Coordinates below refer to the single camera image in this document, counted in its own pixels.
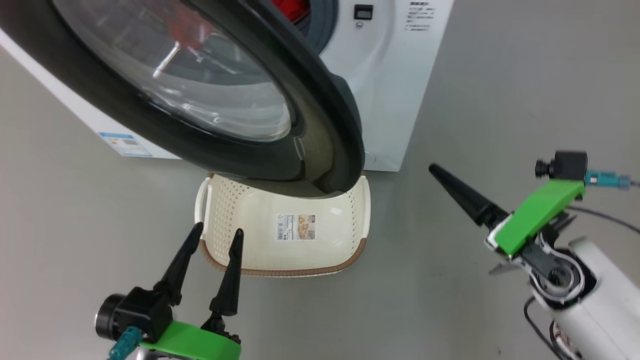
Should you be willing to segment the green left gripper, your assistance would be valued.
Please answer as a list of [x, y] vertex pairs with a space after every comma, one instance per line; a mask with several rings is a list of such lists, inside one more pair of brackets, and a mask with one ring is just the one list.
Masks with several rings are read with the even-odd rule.
[[[178, 249], [154, 292], [167, 296], [170, 306], [182, 301], [182, 287], [190, 259], [198, 249], [204, 224], [197, 222]], [[155, 342], [143, 342], [140, 360], [240, 360], [242, 345], [237, 334], [226, 331], [222, 316], [237, 315], [242, 279], [244, 232], [236, 230], [228, 253], [229, 262], [209, 309], [212, 314], [203, 326], [173, 321]]]

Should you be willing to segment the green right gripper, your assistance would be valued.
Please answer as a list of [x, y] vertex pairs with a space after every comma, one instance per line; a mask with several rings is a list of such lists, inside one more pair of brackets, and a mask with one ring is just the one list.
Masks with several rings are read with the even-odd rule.
[[528, 240], [586, 193], [581, 181], [549, 180], [508, 214], [438, 164], [430, 164], [429, 172], [478, 227], [493, 228], [484, 243], [507, 258], [517, 255]]

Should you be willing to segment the dark grey washer door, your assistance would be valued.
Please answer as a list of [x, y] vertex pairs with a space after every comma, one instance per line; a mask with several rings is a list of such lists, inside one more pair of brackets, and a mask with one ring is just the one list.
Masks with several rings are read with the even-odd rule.
[[0, 30], [101, 114], [211, 173], [310, 199], [364, 170], [348, 83], [273, 0], [0, 0]]

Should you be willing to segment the red and white garment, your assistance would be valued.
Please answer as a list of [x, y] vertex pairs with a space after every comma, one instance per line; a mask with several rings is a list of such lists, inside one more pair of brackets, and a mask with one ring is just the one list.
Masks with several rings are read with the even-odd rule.
[[270, 0], [291, 23], [299, 23], [311, 11], [310, 0]]

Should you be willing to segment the cream perforated laundry basket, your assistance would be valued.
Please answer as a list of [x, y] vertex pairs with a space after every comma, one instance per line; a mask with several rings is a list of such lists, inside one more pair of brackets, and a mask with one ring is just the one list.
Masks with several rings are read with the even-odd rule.
[[[275, 239], [278, 214], [314, 214], [316, 240]], [[199, 185], [194, 221], [203, 223], [199, 240], [205, 259], [220, 271], [238, 229], [244, 232], [242, 275], [300, 278], [329, 275], [361, 257], [370, 232], [371, 191], [365, 175], [350, 191], [326, 199], [269, 193], [209, 173]]]

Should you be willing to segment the paper label inside basket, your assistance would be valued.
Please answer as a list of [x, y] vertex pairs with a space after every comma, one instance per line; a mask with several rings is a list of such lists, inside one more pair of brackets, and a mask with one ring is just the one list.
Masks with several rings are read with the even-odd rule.
[[277, 242], [305, 242], [316, 240], [317, 216], [315, 214], [277, 214]]

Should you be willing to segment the white front-load washing machine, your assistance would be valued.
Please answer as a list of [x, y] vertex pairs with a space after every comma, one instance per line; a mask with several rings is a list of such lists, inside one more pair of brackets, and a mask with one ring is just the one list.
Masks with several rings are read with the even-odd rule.
[[271, 0], [0, 0], [0, 46], [96, 134], [132, 135], [151, 158], [178, 160], [174, 146], [131, 120], [91, 105], [71, 82], [98, 89], [89, 60], [137, 78], [135, 94], [176, 110], [188, 125], [257, 144], [280, 141], [298, 123], [276, 82], [218, 23], [188, 5], [228, 5], [253, 34], [296, 38], [347, 85], [363, 121], [365, 169], [402, 167], [453, 0], [310, 0], [292, 23]]

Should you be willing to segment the blue energy label sticker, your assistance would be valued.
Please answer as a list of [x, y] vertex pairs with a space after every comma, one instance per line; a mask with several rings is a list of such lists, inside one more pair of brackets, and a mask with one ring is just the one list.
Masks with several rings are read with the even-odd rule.
[[122, 157], [153, 157], [153, 154], [130, 134], [98, 132], [98, 135]]

